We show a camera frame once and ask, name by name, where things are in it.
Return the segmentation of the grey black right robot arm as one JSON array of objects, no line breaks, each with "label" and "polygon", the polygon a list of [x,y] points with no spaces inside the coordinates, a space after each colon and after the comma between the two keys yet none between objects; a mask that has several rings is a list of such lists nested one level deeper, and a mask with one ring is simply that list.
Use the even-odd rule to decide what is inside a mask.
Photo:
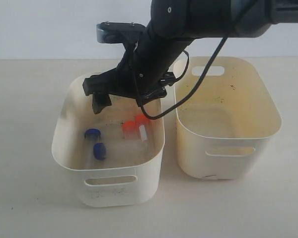
[{"label": "grey black right robot arm", "polygon": [[280,23],[298,23],[298,0],[154,0],[145,26],[97,25],[98,42],[122,44],[125,53],[114,69],[86,78],[84,93],[92,97],[95,114],[111,106],[112,95],[143,107],[180,80],[169,67],[194,40],[220,39],[210,67],[228,38],[257,38]]}]

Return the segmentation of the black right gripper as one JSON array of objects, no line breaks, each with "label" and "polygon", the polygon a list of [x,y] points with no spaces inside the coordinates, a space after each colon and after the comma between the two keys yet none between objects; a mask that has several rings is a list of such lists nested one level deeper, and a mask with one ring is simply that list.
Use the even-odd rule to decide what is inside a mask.
[{"label": "black right gripper", "polygon": [[126,51],[116,68],[92,75],[82,83],[86,96],[92,95],[95,115],[112,106],[109,95],[145,102],[164,97],[164,86],[179,81],[168,71],[169,67],[189,45],[187,38],[165,39],[155,33],[144,32],[133,51]]}]

